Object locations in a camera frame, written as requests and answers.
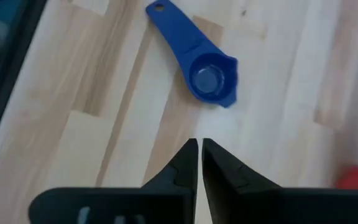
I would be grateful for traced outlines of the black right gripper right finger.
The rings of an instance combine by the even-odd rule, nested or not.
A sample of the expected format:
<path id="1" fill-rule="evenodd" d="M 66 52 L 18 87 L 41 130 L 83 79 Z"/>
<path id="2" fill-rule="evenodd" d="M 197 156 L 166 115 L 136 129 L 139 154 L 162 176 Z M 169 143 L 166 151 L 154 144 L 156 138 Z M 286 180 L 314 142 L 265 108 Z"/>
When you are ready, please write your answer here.
<path id="1" fill-rule="evenodd" d="M 279 185 L 210 138 L 203 139 L 202 170 L 213 224 L 267 222 L 269 209 L 261 193 Z"/>

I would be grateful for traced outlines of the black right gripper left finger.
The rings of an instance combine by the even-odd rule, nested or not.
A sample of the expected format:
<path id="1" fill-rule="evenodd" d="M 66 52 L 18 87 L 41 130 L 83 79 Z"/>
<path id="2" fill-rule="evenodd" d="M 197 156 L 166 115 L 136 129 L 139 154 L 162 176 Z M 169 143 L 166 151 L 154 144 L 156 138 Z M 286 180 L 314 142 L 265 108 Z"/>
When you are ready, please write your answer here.
<path id="1" fill-rule="evenodd" d="M 152 199 L 145 224 L 194 224 L 198 187 L 198 143 L 191 138 L 142 189 Z"/>

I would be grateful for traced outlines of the dark blue measuring cup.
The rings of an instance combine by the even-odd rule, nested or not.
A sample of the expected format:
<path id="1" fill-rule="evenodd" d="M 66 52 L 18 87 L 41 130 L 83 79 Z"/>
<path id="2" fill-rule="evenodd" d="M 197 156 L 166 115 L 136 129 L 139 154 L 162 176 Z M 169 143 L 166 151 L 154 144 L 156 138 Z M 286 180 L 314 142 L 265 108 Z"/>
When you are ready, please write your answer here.
<path id="1" fill-rule="evenodd" d="M 170 46 L 191 93 L 205 103 L 233 105 L 237 59 L 222 52 L 170 0 L 156 0 L 145 11 Z"/>

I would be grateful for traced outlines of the black aluminium table frame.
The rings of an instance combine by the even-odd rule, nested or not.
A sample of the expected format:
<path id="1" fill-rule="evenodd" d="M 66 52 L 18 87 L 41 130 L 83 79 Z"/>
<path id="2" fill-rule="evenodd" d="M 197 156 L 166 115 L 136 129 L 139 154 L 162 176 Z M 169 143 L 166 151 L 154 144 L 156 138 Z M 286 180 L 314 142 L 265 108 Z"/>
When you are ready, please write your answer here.
<path id="1" fill-rule="evenodd" d="M 48 0 L 21 0 L 0 53 L 0 122 Z"/>

